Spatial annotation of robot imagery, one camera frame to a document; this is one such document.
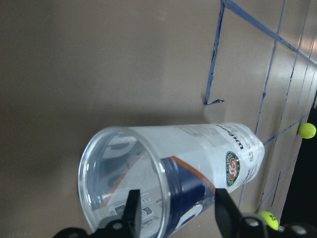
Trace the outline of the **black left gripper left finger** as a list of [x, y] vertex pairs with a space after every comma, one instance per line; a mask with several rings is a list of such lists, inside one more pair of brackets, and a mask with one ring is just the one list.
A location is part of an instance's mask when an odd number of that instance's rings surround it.
[[123, 223], [130, 235], [139, 235], [142, 226], [141, 193], [139, 189], [130, 190], [126, 201]]

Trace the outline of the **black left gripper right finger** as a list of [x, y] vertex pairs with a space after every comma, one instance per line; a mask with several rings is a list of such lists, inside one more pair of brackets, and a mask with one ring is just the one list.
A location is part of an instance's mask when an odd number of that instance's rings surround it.
[[215, 189], [215, 220], [222, 236], [238, 236], [242, 214], [224, 188]]

